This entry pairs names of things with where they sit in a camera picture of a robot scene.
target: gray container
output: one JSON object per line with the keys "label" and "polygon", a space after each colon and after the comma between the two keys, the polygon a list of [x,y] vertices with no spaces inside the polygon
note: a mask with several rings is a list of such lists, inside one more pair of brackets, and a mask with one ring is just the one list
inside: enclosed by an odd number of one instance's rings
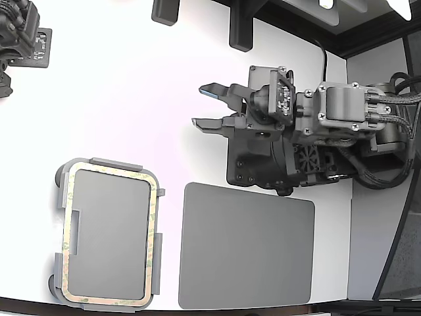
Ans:
{"label": "gray container", "polygon": [[51,293],[92,311],[135,312],[159,294],[162,234],[156,177],[143,167],[73,159],[56,174],[64,209]]}

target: black bracket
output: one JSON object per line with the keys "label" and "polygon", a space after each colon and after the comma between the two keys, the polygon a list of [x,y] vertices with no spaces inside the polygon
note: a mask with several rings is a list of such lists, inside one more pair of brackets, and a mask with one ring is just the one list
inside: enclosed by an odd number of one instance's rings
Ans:
{"label": "black bracket", "polygon": [[177,22],[179,10],[180,0],[154,0],[152,20],[173,26]]}
{"label": "black bracket", "polygon": [[230,13],[230,46],[240,51],[253,48],[253,17],[268,0],[233,0]]}
{"label": "black bracket", "polygon": [[[240,51],[253,48],[253,17],[269,0],[232,0],[230,46]],[[152,20],[172,26],[177,22],[180,0],[154,0]]]}

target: black cable bundle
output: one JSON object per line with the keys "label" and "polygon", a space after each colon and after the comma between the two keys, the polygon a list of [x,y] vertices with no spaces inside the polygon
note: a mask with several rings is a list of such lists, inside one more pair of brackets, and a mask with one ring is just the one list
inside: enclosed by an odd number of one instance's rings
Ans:
{"label": "black cable bundle", "polygon": [[[352,154],[349,149],[347,148],[338,148],[339,152],[349,160],[349,162],[356,168],[358,175],[354,177],[354,179],[361,185],[365,186],[366,188],[370,188],[373,190],[383,190],[387,188],[394,188],[400,184],[402,184],[408,177],[410,170],[414,164],[415,158],[415,137],[416,137],[416,129],[418,127],[418,120],[420,117],[421,112],[421,93],[418,93],[418,90],[414,86],[416,83],[413,78],[411,78],[407,74],[403,73],[396,73],[391,78],[391,83],[395,85],[395,81],[398,78],[404,79],[404,82],[399,84],[395,87],[397,94],[401,92],[403,89],[407,87],[411,87],[412,91],[417,93],[414,96],[403,97],[389,97],[381,95],[377,98],[376,102],[383,103],[383,104],[390,104],[396,106],[397,114],[398,115],[380,115],[378,122],[382,123],[393,123],[398,124],[401,130],[407,135],[408,143],[407,143],[407,153],[406,153],[406,160],[403,168],[399,172],[395,178],[392,180],[383,180],[376,177],[372,172],[370,172],[360,161],[359,159]],[[413,124],[409,122],[410,115],[406,105],[414,105],[417,104],[416,114]],[[404,105],[404,111],[407,112],[406,117],[400,116],[399,105]]]}

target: screw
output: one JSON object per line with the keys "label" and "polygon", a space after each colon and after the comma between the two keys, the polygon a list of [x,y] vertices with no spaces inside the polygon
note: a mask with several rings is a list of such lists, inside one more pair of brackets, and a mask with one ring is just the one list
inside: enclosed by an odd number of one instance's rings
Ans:
{"label": "screw", "polygon": [[311,91],[310,89],[307,89],[304,91],[304,95],[306,97],[312,97],[313,96],[313,91]]}
{"label": "screw", "polygon": [[285,125],[282,125],[281,123],[278,123],[278,124],[276,125],[276,129],[277,129],[277,130],[280,130],[280,131],[282,132],[283,130],[285,130]]}

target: gray tray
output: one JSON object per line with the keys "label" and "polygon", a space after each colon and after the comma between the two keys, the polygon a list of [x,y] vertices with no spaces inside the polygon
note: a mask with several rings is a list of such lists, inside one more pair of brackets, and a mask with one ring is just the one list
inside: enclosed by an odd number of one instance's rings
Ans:
{"label": "gray tray", "polygon": [[313,243],[311,201],[188,184],[179,304],[183,309],[306,304]]}
{"label": "gray tray", "polygon": [[141,166],[74,159],[57,171],[56,183],[65,218],[53,295],[85,310],[145,308],[159,294],[158,180]]}

